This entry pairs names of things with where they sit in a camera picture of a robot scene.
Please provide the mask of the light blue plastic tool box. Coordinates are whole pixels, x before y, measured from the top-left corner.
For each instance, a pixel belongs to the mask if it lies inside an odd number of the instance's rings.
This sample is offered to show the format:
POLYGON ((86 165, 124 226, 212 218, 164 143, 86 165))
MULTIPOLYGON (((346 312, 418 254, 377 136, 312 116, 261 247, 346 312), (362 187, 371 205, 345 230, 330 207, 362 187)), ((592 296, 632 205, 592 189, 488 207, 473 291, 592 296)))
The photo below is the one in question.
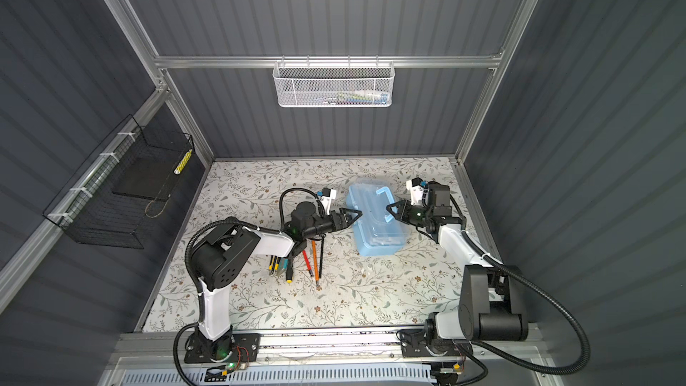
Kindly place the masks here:
POLYGON ((349 186, 347 207, 362 212, 352 226, 362 257, 391 256, 404 248, 406 228, 387 211, 395 202, 391 188, 381 180, 356 180, 349 186))

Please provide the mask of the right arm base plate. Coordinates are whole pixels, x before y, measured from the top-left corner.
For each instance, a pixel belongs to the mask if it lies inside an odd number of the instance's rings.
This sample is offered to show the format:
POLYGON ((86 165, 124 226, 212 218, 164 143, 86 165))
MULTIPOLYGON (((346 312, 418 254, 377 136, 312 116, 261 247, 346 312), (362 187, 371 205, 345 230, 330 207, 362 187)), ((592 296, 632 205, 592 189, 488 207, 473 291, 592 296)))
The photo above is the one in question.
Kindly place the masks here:
POLYGON ((423 329, 401 329, 395 335, 399 341, 403 357, 453 357, 463 359, 468 355, 473 355, 473 347, 468 341, 433 337, 423 329))

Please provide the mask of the black hex key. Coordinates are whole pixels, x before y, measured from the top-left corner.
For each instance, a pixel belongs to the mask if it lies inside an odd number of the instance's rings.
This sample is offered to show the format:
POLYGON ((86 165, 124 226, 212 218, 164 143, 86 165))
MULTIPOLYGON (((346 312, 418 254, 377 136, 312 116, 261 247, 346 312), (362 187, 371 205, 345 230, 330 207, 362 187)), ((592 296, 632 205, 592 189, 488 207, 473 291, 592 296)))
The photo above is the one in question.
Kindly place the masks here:
POLYGON ((324 258, 324 245, 325 245, 325 236, 321 238, 321 243, 320 243, 320 255, 319 255, 319 264, 318 264, 318 276, 319 278, 323 278, 323 258, 324 258))

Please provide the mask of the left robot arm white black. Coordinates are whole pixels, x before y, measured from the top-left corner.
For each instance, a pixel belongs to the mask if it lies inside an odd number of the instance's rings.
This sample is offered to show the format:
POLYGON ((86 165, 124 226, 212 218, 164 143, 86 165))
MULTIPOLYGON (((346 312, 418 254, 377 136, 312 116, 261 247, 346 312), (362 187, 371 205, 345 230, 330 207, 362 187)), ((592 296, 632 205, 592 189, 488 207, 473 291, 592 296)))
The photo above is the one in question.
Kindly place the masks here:
POLYGON ((230 321, 230 286, 250 257, 273 259, 276 270, 283 260, 292 278, 293 258, 310 241, 323 241, 326 235, 344 231, 363 216, 357 209, 341 207, 334 211, 330 203, 333 189, 318 192, 294 187, 280 194, 280 227, 264 228, 234 216, 203 226, 190 239, 184 264, 198 295, 199 318, 193 323, 191 339, 194 350, 201 350, 212 360, 227 358, 236 347, 230 321))

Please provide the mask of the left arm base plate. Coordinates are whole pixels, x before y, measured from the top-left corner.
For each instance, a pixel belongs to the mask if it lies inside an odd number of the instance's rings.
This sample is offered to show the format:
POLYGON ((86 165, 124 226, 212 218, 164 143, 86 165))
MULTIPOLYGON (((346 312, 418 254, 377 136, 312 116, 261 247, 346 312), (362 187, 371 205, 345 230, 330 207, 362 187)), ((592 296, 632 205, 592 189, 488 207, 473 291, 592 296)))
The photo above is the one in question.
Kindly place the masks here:
POLYGON ((257 333, 227 333, 210 341, 193 332, 184 345, 186 364, 248 364, 257 361, 262 336, 257 333))

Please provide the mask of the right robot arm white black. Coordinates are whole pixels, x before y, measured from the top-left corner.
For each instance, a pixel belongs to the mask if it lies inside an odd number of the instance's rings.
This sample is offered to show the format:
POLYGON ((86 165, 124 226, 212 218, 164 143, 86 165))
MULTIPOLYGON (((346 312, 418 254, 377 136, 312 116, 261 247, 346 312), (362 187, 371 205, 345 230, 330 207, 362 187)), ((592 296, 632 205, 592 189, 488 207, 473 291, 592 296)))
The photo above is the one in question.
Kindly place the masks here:
POLYGON ((573 375, 586 368, 591 361, 591 343, 579 321, 556 298, 526 279, 518 267, 503 264, 470 236, 466 217, 450 187, 435 180, 414 178, 407 181, 407 190, 410 197, 387 205, 388 213, 432 239, 463 269, 457 308, 430 314, 422 329, 397 333, 407 356, 415 357, 422 351, 434 356, 454 352, 480 366, 482 361, 473 355, 474 348, 479 347, 542 375, 573 375), (552 305, 570 324, 580 344, 575 361, 565 366, 543 366, 496 347, 498 341, 528 338, 525 291, 552 305))

